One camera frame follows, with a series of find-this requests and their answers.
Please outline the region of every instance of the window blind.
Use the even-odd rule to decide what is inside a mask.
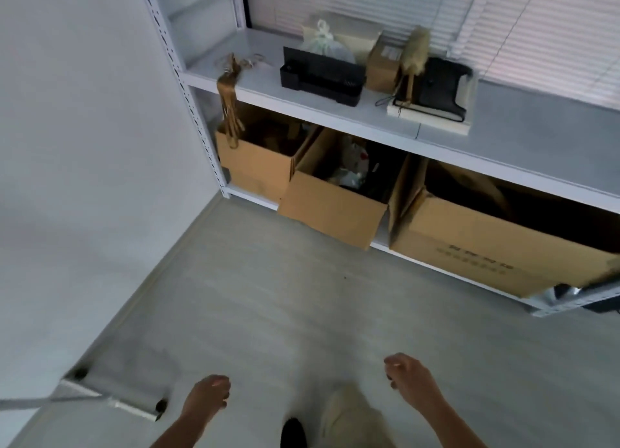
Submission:
[[[382,23],[403,43],[431,28],[434,52],[504,84],[620,109],[620,0],[248,0],[256,27],[300,34],[318,10]]]

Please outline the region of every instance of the black shoe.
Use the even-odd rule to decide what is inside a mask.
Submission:
[[[282,427],[280,448],[308,448],[306,433],[299,419],[289,419]]]

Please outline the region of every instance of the floor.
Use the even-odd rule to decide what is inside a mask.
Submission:
[[[353,380],[400,446],[438,447],[389,388],[382,360],[394,351],[431,369],[489,447],[612,447],[619,330],[616,313],[532,318],[486,290],[222,199],[105,337],[88,377],[144,404],[166,395],[162,420],[56,405],[14,447],[147,447],[210,373],[229,375],[233,390],[198,446],[276,447],[287,414],[314,433],[326,395]]]

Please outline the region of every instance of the metal shelving unit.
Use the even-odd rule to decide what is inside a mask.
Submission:
[[[235,52],[241,58],[255,53],[265,57],[260,67],[244,70],[236,91],[241,101],[620,213],[620,178],[616,162],[620,137],[616,136],[615,130],[620,126],[620,113],[574,101],[570,102],[571,107],[561,107],[559,104],[567,103],[566,99],[481,82],[469,136],[447,134],[387,116],[384,107],[375,105],[384,95],[372,91],[363,92],[357,107],[345,107],[329,99],[282,88],[278,72],[283,64],[282,47],[295,46],[299,41],[246,29],[243,0],[174,1],[177,4],[174,13],[166,12],[160,6],[160,0],[144,0],[144,3],[226,198],[238,196],[277,209],[274,202],[228,184],[213,139],[195,101],[192,88],[216,93],[216,80],[222,73],[222,56]],[[209,15],[210,8],[219,14]],[[183,17],[183,22],[188,22],[185,28],[183,22],[175,22],[179,16]],[[181,46],[175,44],[177,38],[171,33],[173,28],[180,29],[177,31],[182,34]],[[213,41],[222,35],[226,37]],[[205,51],[197,57],[196,49],[203,47]],[[505,107],[515,108],[512,116],[502,110]],[[579,115],[578,123],[573,121],[562,126],[564,138],[561,145],[551,134],[531,130],[532,121],[540,121],[541,117],[553,118],[567,110]],[[555,152],[550,151],[552,148],[556,148]],[[555,299],[553,290],[520,299],[391,251],[387,230],[382,228],[371,246],[516,300],[529,306],[531,314],[538,317],[620,295],[620,282],[615,282],[583,290],[577,295],[565,295],[559,300]]]

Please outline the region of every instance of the white wall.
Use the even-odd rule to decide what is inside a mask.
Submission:
[[[0,42],[0,398],[44,397],[217,185],[142,0],[0,0]]]

